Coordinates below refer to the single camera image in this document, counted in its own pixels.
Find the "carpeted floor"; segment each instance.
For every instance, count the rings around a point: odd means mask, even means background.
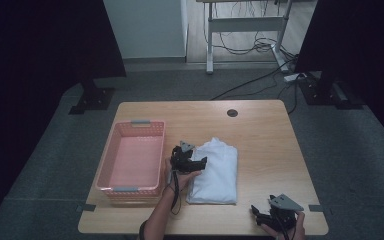
[[[141,68],[128,71],[126,78],[96,80],[100,87],[116,89],[106,111],[69,115],[82,89],[76,85],[64,94],[0,207],[0,239],[134,239],[77,230],[81,216],[77,208],[87,198],[118,105],[126,101],[210,100],[274,70],[216,69],[213,75],[206,75],[201,65],[182,70],[159,70],[155,65]],[[218,100],[273,99],[285,86],[282,74],[272,74]],[[384,128],[367,106],[360,110],[308,106],[297,90],[290,119],[330,229],[326,236],[309,239],[384,239]],[[279,98],[291,111],[295,88],[284,89]]]

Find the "folded white shirt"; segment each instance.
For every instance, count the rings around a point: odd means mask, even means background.
[[[188,203],[235,204],[238,151],[218,138],[201,147],[192,155],[193,161],[207,157],[202,174],[189,183]]]

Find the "white wall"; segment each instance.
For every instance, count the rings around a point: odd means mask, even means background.
[[[185,57],[186,0],[104,0],[123,59]]]

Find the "plastic basket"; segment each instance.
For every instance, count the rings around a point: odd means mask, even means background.
[[[114,201],[158,197],[164,181],[164,136],[164,121],[115,123],[103,153],[96,187]]]

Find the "wooden floor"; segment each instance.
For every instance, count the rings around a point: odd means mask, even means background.
[[[282,45],[291,53],[297,54],[301,49],[308,25],[314,12],[317,0],[294,1],[289,16]],[[188,6],[188,47],[187,62],[203,63],[206,61],[207,47],[207,19],[208,4],[197,3],[194,0],[187,1]],[[252,2],[226,2],[219,3],[213,7],[213,17],[263,17],[277,16],[278,6],[273,1],[252,1]],[[280,1],[279,15],[283,16],[286,1]],[[213,45],[223,46],[231,49],[250,49],[254,46],[256,32],[234,32],[234,33],[213,33]],[[277,32],[258,32],[257,38],[277,39]],[[271,50],[257,52],[253,50],[245,55],[229,53],[224,48],[214,47],[214,62],[267,62],[274,61]]]

